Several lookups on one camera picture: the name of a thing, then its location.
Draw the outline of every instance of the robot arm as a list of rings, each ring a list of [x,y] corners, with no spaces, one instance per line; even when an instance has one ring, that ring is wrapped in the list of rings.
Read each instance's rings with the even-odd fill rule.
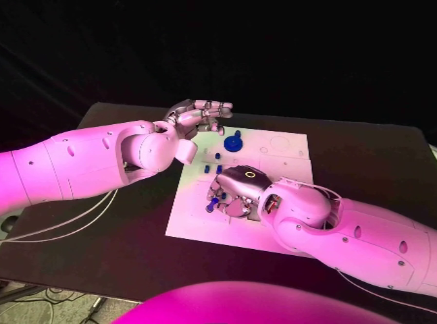
[[[215,117],[233,104],[182,101],[163,121],[73,130],[0,153],[0,215],[45,201],[97,196],[162,172],[176,158],[191,164],[198,131],[224,134]]]
[[[231,167],[211,185],[208,211],[246,217],[256,209],[285,248],[378,287],[437,297],[437,231],[316,188],[288,178],[273,183],[260,170]],[[221,192],[231,194],[230,204],[218,203]]]

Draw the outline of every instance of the black table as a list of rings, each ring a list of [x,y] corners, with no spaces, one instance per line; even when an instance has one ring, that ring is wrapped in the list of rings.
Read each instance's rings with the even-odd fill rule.
[[[156,121],[165,113],[162,108],[99,103],[80,127]],[[225,126],[308,134],[316,184],[437,229],[437,162],[419,129],[243,115],[238,107],[236,113],[223,120]],[[73,236],[45,243],[3,244],[0,279],[139,301],[204,281],[260,281],[331,296],[404,323],[437,323],[436,315],[361,291],[315,259],[165,236],[181,174],[182,164],[175,161],[163,173],[120,189],[106,215]],[[12,235],[61,223],[100,199],[28,208]],[[68,233],[96,216],[34,239]],[[363,286],[437,310],[436,298]]]

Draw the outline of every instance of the white board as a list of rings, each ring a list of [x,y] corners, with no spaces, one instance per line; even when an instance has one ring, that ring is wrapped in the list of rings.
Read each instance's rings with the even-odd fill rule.
[[[238,152],[231,153],[224,148],[224,140],[234,135],[236,130],[241,131],[244,146]],[[194,138],[200,149],[192,164],[185,165],[182,170],[166,235],[311,257],[306,253],[289,251],[279,245],[260,221],[231,218],[220,211],[205,211],[210,204],[208,188],[217,176],[218,165],[223,165],[224,169],[237,165],[256,167],[273,182],[280,176],[286,176],[313,183],[308,136],[233,127],[227,127],[225,131],[225,136],[204,132]],[[221,154],[220,160],[215,159],[215,153]],[[207,165],[211,168],[210,173],[205,173]]]

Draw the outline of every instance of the blue knob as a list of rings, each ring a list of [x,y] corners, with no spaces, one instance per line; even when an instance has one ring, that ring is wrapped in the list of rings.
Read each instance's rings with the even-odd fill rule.
[[[230,152],[238,152],[243,149],[241,132],[238,130],[233,136],[225,138],[224,146]]]
[[[221,201],[218,198],[214,198],[214,199],[211,200],[211,203],[208,204],[208,206],[207,206],[207,208],[205,208],[205,210],[207,210],[210,213],[214,211],[214,206],[215,206],[215,204],[218,204],[218,201]]]

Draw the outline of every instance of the table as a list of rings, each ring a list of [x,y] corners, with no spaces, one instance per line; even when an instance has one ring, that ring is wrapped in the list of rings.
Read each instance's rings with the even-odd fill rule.
[[[162,108],[97,103],[80,128],[156,121],[165,113]],[[315,184],[437,229],[437,161],[419,129],[244,115],[238,107],[223,125],[308,134]],[[5,243],[0,279],[139,301],[205,281],[260,281],[331,296],[404,323],[437,323],[436,315],[361,291],[315,259],[165,236],[181,174],[182,164],[175,161],[165,172],[120,189],[106,215],[73,236],[36,244]],[[12,235],[61,223],[100,199],[28,208]],[[34,239],[68,233],[96,216],[93,213]],[[437,310],[437,299],[429,296],[361,285],[383,296]]]

